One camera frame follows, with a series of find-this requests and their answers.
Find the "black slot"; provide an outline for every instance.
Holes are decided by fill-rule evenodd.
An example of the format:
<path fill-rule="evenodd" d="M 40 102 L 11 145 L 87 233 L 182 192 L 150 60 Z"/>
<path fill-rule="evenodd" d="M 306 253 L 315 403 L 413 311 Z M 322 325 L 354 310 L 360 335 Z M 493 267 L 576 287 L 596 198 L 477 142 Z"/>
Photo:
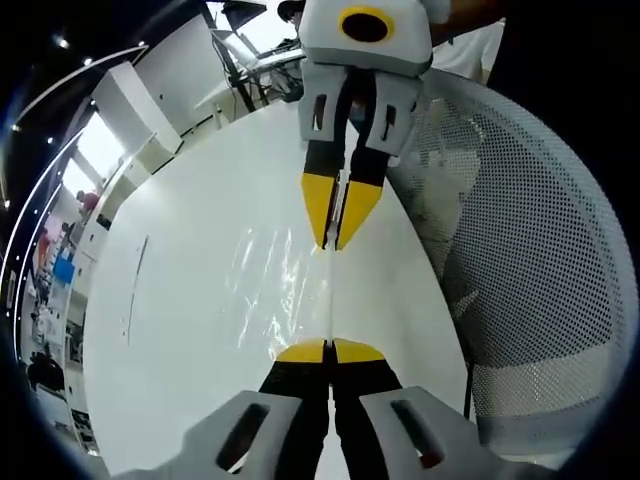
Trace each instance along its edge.
<path fill-rule="evenodd" d="M 430 438 L 428 432 L 420 426 L 416 420 L 411 404 L 406 400 L 392 402 L 391 408 L 396 412 L 402 426 L 407 431 L 411 443 L 418 453 L 422 468 L 429 469 L 440 464 L 444 459 L 442 449 L 438 447 L 437 442 Z"/>
<path fill-rule="evenodd" d="M 313 130 L 318 132 L 322 130 L 322 122 L 324 119 L 324 107 L 327 104 L 326 95 L 318 95 L 316 103 L 313 106 Z"/>
<path fill-rule="evenodd" d="M 231 431 L 216 460 L 227 472 L 238 473 L 260 426 L 269 413 L 268 407 L 251 404 Z"/>

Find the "white cabinet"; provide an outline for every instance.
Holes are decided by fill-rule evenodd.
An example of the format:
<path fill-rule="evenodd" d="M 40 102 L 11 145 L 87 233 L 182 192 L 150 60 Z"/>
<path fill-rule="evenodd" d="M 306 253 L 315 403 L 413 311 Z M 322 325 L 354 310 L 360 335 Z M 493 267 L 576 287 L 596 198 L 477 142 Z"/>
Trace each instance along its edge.
<path fill-rule="evenodd" d="M 84 227 L 78 250 L 97 262 L 107 233 L 107 229 L 92 219 Z"/>
<path fill-rule="evenodd" d="M 91 276 L 95 268 L 96 262 L 82 252 L 76 252 L 73 258 L 73 265 L 76 268 L 73 275 L 72 288 L 80 295 L 89 298 L 91 288 Z"/>
<path fill-rule="evenodd" d="M 66 368 L 64 371 L 66 399 L 71 410 L 87 413 L 87 398 L 84 393 L 84 378 L 81 371 Z"/>

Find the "yellow circle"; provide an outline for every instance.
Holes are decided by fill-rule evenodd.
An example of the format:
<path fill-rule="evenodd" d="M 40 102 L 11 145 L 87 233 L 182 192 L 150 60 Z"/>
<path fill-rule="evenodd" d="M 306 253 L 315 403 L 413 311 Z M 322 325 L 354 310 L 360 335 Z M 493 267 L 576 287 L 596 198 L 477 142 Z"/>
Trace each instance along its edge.
<path fill-rule="evenodd" d="M 349 18 L 352 15 L 370 15 L 372 17 L 377 18 L 378 20 L 380 20 L 382 23 L 385 24 L 385 26 L 387 27 L 387 34 L 385 35 L 384 38 L 378 40 L 378 42 L 384 42 L 385 40 L 389 40 L 391 37 L 393 37 L 393 33 L 395 30 L 395 24 L 393 22 L 393 18 L 391 18 L 389 15 L 387 15 L 386 13 L 384 13 L 384 10 L 380 9 L 380 8 L 376 8 L 376 7 L 368 7 L 365 5 L 362 6 L 355 6 L 355 7 L 349 7 L 349 8 L 345 8 L 340 12 L 340 17 L 339 17 L 339 28 L 340 31 L 342 33 L 344 33 L 345 35 L 347 35 L 343 29 L 343 24 L 344 21 Z"/>

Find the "window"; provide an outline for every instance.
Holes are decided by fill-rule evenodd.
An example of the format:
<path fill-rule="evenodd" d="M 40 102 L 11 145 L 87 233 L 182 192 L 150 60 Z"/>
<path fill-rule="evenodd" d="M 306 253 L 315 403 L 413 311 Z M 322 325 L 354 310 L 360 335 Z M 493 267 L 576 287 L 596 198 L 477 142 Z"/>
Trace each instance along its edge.
<path fill-rule="evenodd" d="M 108 178 L 124 155 L 124 147 L 97 113 L 78 140 L 78 150 L 102 178 Z"/>
<path fill-rule="evenodd" d="M 278 5 L 281 0 L 268 0 L 267 11 L 250 20 L 238 29 L 238 34 L 244 34 L 260 53 L 276 48 L 285 38 L 298 37 L 295 27 L 285 23 L 278 16 Z M 211 16 L 220 30 L 231 30 L 227 17 L 222 13 L 223 3 L 208 2 Z"/>
<path fill-rule="evenodd" d="M 238 29 L 238 34 L 244 34 L 260 53 L 273 50 L 285 38 L 295 39 L 298 36 L 295 27 L 278 16 L 277 3 L 267 7 L 266 12 Z"/>
<path fill-rule="evenodd" d="M 83 192 L 91 192 L 96 188 L 91 179 L 87 177 L 73 158 L 69 159 L 67 169 L 62 175 L 62 184 L 74 197 L 80 190 Z"/>

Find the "white table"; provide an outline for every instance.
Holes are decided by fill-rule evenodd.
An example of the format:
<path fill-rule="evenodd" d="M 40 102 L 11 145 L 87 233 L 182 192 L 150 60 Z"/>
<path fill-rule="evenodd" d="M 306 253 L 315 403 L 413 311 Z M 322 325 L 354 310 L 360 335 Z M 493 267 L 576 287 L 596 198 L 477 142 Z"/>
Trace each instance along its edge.
<path fill-rule="evenodd" d="M 304 208 L 296 107 L 276 104 L 212 135 L 118 212 L 84 343 L 91 421 L 112 474 L 168 460 L 188 428 L 258 389 L 280 351 L 325 335 L 329 257 L 314 246 Z M 354 144 L 350 130 L 347 149 Z M 380 349 L 405 386 L 462 411 L 453 323 L 389 185 L 335 255 L 333 289 L 335 336 Z M 318 478 L 347 478 L 334 435 Z"/>

